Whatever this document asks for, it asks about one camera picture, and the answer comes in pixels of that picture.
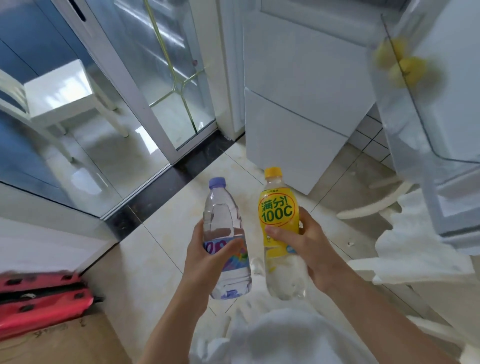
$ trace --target cardboard box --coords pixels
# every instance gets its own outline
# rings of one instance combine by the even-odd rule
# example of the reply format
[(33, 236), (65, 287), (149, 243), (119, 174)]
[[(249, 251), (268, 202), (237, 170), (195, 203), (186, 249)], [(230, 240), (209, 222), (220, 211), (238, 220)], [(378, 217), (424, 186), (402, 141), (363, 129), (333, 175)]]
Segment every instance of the cardboard box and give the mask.
[(132, 364), (104, 313), (0, 341), (2, 364)]

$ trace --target yellow fruit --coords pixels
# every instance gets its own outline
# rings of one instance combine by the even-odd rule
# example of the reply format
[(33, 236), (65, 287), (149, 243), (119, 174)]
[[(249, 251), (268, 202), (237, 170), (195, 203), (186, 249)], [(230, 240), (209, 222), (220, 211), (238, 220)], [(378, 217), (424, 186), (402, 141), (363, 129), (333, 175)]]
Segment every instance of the yellow fruit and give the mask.
[(385, 39), (379, 44), (373, 55), (378, 68), (389, 69), (405, 56), (407, 41), (404, 38)]
[(388, 78), (395, 87), (403, 88), (405, 83), (408, 87), (413, 87), (420, 81), (426, 69), (426, 60), (419, 57), (408, 57), (393, 65), (390, 71), (388, 71)]

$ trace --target plastic bottle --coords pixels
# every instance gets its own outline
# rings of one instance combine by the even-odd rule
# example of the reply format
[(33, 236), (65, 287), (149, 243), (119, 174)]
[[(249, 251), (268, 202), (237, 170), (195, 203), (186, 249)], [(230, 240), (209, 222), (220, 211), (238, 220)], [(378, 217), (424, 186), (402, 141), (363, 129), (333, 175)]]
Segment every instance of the plastic bottle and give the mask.
[(295, 195), (283, 183), (282, 170), (265, 169), (266, 184), (258, 202), (258, 216), (264, 235), (265, 270), (268, 291), (281, 300), (304, 298), (307, 268), (303, 259), (284, 242), (265, 233), (266, 225), (299, 232), (300, 212)]
[[(226, 185), (223, 177), (212, 178), (208, 183), (210, 193), (204, 210), (204, 248), (209, 254), (215, 254), (235, 238), (241, 237), (245, 241), (238, 206), (225, 189)], [(250, 263), (244, 243), (240, 252), (223, 267), (211, 296), (217, 300), (236, 298), (248, 293), (251, 287)]]

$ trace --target yellow bottle label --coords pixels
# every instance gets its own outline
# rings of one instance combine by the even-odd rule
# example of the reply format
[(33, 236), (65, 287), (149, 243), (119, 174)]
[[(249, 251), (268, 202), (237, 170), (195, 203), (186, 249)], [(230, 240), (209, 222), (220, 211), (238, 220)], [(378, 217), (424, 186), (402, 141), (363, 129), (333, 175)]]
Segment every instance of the yellow bottle label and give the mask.
[(265, 233), (265, 226), (272, 225), (298, 234), (300, 213), (297, 199), (288, 187), (265, 190), (258, 201), (258, 217), (264, 235), (266, 257), (274, 258), (295, 253), (288, 244), (277, 241)]

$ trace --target person's right hand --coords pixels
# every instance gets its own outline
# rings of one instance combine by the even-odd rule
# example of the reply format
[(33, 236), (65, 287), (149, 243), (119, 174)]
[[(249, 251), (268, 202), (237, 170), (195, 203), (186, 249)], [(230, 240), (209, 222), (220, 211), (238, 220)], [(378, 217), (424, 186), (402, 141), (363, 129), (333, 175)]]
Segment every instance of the person's right hand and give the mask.
[(355, 273), (330, 245), (318, 222), (302, 207), (300, 221), (303, 224), (300, 234), (268, 225), (265, 232), (295, 249), (307, 264), (315, 286), (327, 293), (337, 279)]

